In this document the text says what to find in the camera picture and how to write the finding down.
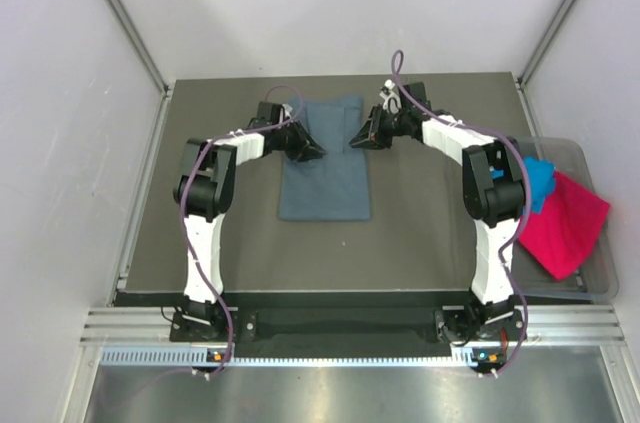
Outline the grey-blue t-shirt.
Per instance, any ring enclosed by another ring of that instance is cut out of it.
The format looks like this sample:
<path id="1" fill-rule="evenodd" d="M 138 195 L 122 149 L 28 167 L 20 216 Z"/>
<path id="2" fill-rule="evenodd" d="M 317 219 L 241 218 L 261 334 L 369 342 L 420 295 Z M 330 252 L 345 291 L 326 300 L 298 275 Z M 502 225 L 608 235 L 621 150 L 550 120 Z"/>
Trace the grey-blue t-shirt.
<path id="1" fill-rule="evenodd" d="M 291 222 L 357 222 L 371 219 L 365 154 L 349 141 L 361 128 L 364 100 L 347 95 L 306 101 L 298 118 L 324 149 L 319 159 L 284 159 L 278 217 Z"/>

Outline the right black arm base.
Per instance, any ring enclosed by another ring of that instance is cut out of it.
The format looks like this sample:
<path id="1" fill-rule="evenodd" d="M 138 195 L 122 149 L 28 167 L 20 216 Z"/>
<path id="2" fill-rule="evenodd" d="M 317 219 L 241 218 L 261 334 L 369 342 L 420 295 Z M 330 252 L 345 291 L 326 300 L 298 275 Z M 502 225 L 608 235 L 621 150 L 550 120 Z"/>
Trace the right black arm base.
<path id="1" fill-rule="evenodd" d="M 462 347 L 487 343 L 500 345 L 516 343 L 524 328 L 522 314 L 513 315 L 492 323 L 481 323 L 468 308 L 442 307 L 434 311 L 438 339 L 446 344 Z"/>

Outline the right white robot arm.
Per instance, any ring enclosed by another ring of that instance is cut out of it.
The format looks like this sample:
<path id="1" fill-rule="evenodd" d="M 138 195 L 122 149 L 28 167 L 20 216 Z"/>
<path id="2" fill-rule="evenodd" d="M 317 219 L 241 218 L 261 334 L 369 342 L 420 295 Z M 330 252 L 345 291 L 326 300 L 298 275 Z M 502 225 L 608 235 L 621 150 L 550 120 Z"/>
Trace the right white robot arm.
<path id="1" fill-rule="evenodd" d="M 410 137 L 441 152 L 462 170 L 462 199 L 476 230 L 476 267 L 470 301 L 457 320 L 443 325 L 458 334 L 492 337 L 515 313 L 511 269 L 513 244 L 525 210 L 524 162 L 516 143 L 474 130 L 444 112 L 431 110 L 425 86 L 388 80 L 362 128 L 350 140 L 356 149 L 383 150 L 396 137 Z"/>

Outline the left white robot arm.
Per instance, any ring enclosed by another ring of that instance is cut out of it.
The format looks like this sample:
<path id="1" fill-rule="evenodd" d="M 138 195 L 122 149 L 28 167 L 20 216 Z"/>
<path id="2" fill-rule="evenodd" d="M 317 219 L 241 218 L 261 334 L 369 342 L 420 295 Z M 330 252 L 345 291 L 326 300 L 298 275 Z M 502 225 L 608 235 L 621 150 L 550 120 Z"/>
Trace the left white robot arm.
<path id="1" fill-rule="evenodd" d="M 180 176 L 173 190 L 186 244 L 187 279 L 181 316 L 205 339 L 229 328 L 222 301 L 221 233 L 235 191 L 239 166 L 274 152 L 293 162 L 321 159 L 325 150 L 299 122 L 304 102 L 262 101 L 245 128 L 209 139 L 191 138 L 184 147 Z"/>

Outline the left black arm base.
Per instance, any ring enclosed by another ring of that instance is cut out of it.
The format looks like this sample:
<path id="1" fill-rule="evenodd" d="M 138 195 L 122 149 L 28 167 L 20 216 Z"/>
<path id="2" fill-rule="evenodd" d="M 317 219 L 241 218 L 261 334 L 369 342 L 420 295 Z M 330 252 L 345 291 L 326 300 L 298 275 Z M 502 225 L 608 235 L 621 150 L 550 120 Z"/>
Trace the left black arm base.
<path id="1" fill-rule="evenodd" d="M 171 317 L 169 341 L 174 343 L 224 343 L 232 334 L 234 343 L 251 341 L 257 330 L 257 313 L 231 310 L 228 321 L 219 306 L 196 311 L 175 308 Z"/>

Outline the bright blue t-shirt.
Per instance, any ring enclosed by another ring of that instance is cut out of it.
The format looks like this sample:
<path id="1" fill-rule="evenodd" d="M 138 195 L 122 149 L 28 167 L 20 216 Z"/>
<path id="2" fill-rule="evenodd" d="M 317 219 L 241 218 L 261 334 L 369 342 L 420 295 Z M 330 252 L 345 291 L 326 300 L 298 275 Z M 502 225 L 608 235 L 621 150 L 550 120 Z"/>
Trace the bright blue t-shirt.
<path id="1" fill-rule="evenodd" d="M 522 163 L 529 178 L 530 199 L 528 215 L 540 214 L 546 198 L 555 190 L 555 167 L 546 160 L 538 160 L 533 157 L 524 157 Z M 515 208 L 522 209 L 525 215 L 524 185 L 518 186 L 518 181 L 509 179 L 504 169 L 490 168 L 493 187 L 487 194 L 490 215 L 496 216 L 501 221 L 506 218 L 514 218 Z"/>

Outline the magenta t-shirt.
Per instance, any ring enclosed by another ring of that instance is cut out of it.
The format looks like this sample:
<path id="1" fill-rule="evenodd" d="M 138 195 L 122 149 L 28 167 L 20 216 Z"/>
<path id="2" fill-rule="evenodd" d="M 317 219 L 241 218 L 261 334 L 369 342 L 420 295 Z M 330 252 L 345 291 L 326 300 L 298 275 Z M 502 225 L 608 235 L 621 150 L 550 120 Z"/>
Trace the magenta t-shirt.
<path id="1" fill-rule="evenodd" d="M 555 188 L 532 214 L 520 245 L 555 280 L 587 261 L 598 242 L 611 205 L 567 175 L 554 172 Z"/>

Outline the clear plastic bin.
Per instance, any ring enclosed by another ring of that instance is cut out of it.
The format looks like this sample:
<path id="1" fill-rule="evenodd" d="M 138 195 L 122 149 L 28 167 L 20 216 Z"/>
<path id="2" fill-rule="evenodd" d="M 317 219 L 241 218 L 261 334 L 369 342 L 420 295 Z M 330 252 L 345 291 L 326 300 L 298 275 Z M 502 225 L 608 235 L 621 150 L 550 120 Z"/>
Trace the clear plastic bin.
<path id="1" fill-rule="evenodd" d="M 518 143 L 522 155 L 547 160 L 574 182 L 595 190 L 584 152 L 576 142 L 529 136 L 520 137 Z M 561 281 L 555 280 L 521 245 L 514 247 L 512 271 L 528 297 L 606 301 L 618 291 L 618 278 L 604 232 L 586 261 Z"/>

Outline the front aluminium rail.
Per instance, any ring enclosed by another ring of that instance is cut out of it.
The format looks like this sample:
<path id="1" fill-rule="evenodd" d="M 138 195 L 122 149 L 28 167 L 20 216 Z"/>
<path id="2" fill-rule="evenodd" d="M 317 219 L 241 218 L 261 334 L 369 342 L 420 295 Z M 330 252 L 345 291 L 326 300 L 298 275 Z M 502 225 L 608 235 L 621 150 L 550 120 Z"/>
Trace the front aluminium rail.
<path id="1" fill-rule="evenodd" d="M 92 308 L 81 341 L 86 344 L 164 344 L 170 323 L 154 308 Z M 531 305 L 527 346 L 623 345 L 625 337 L 610 305 Z"/>

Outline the left aluminium frame post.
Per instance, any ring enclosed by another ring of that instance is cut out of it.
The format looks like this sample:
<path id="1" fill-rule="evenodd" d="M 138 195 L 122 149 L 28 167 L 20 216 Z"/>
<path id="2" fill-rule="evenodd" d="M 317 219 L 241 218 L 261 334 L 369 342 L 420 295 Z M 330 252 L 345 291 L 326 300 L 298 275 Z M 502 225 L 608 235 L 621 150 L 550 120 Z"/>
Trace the left aluminium frame post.
<path id="1" fill-rule="evenodd" d="M 145 69 L 154 87 L 161 95 L 166 95 L 169 91 L 169 84 L 162 76 L 159 67 L 155 63 L 124 2 L 122 0 L 104 1 L 115 17 L 126 40 Z"/>

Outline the aluminium frame post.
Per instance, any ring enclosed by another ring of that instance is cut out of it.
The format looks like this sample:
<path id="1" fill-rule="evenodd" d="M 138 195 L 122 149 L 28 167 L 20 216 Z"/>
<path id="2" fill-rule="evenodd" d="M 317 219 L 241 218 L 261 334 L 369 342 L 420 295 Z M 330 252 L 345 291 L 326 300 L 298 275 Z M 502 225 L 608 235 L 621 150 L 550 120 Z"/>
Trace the aluminium frame post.
<path id="1" fill-rule="evenodd" d="M 524 89 L 531 81 L 578 1 L 579 0 L 560 0 L 542 36 L 528 58 L 524 69 L 516 78 L 516 84 L 519 89 Z"/>
<path id="2" fill-rule="evenodd" d="M 155 63 L 124 2 L 122 0 L 104 1 L 115 17 L 126 40 L 145 69 L 154 87 L 161 95 L 166 95 L 169 91 L 169 84 L 162 76 L 159 67 Z"/>

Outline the right aluminium frame post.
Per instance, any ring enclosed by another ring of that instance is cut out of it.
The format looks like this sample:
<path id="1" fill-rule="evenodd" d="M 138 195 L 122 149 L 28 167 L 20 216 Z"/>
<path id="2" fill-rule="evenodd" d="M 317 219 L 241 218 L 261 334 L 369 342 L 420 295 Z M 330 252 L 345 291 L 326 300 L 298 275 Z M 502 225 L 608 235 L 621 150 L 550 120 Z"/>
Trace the right aluminium frame post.
<path id="1" fill-rule="evenodd" d="M 531 81 L 578 1 L 579 0 L 560 0 L 542 36 L 528 58 L 524 69 L 516 78 L 516 84 L 519 89 L 524 89 Z"/>

